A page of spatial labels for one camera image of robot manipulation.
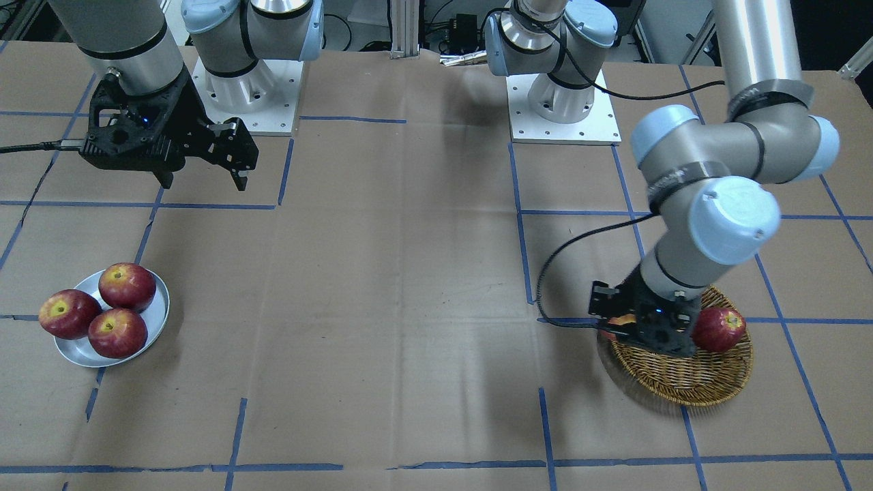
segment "plate of apples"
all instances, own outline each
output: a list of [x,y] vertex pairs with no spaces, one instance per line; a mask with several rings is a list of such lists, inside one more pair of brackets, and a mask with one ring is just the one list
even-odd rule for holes
[[169,292],[161,277],[135,263],[116,263],[49,297],[38,320],[64,358],[101,368],[148,349],[168,315]]

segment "wicker basket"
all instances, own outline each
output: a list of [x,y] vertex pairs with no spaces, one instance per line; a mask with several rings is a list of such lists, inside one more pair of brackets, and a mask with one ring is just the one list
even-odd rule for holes
[[[702,308],[734,305],[715,287],[701,297]],[[609,342],[609,354],[638,384],[676,404],[711,407],[736,396],[752,375],[753,350],[748,331],[725,353],[698,349],[691,358],[659,355]]]

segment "floor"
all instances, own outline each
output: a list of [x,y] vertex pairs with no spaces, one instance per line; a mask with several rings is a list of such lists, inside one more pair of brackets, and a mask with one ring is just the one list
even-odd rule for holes
[[[722,76],[604,74],[625,93]],[[716,283],[755,365],[711,411],[638,404],[593,333],[538,322],[531,278],[561,242],[646,212],[640,118],[681,103],[722,121],[723,87],[613,100],[617,146],[519,144],[483,66],[323,52],[295,136],[257,138],[243,193],[196,159],[162,190],[67,153],[0,157],[0,489],[873,488],[873,112],[836,74],[805,78],[842,151],[768,186],[779,233]],[[0,44],[0,145],[82,135],[94,83],[74,46]],[[591,280],[620,280],[663,231],[568,249],[547,309],[583,316]],[[72,365],[38,306],[120,260],[166,281],[167,326],[130,362]]]

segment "apple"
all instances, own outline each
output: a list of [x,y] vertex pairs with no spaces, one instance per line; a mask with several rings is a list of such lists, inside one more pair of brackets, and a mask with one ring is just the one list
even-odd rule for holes
[[155,297],[155,277],[138,264],[115,263],[100,275],[97,289],[109,307],[142,312]]
[[79,339],[88,335],[88,326],[103,309],[91,295],[81,290],[61,290],[39,308],[39,325],[61,339]]
[[700,349],[724,353],[746,333],[746,319],[732,308],[709,307],[700,311],[691,339]]
[[142,349],[147,338],[146,322],[129,308],[110,308],[88,327],[92,348],[107,358],[127,358]]

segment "light blue joint cap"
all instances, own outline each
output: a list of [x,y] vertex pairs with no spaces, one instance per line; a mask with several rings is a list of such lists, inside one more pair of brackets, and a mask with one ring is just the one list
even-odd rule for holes
[[574,0],[567,3],[564,15],[585,39],[601,48],[612,47],[618,21],[609,7],[595,0]]
[[239,0],[183,0],[182,20],[191,34],[202,34],[233,15]]
[[299,61],[312,61],[318,59],[321,54],[321,33],[324,31],[324,4],[321,0],[314,0],[312,13],[309,17],[309,29],[303,39],[303,47],[300,49]]
[[809,117],[819,123],[819,129],[821,130],[819,148],[815,151],[813,160],[809,162],[809,165],[789,182],[802,181],[824,173],[825,170],[830,169],[830,166],[836,160],[836,155],[840,153],[840,134],[836,131],[834,125],[819,116]]
[[509,69],[506,68],[506,58],[503,55],[503,44],[500,42],[497,19],[488,17],[485,23],[485,51],[488,53],[488,68],[491,73],[498,77],[508,77]]
[[665,136],[691,120],[699,120],[699,118],[689,108],[680,104],[659,107],[646,114],[630,134],[630,148],[636,158],[636,167],[639,168],[640,163]]
[[733,266],[751,259],[779,229],[776,198],[740,176],[710,179],[691,202],[694,245],[713,261]]

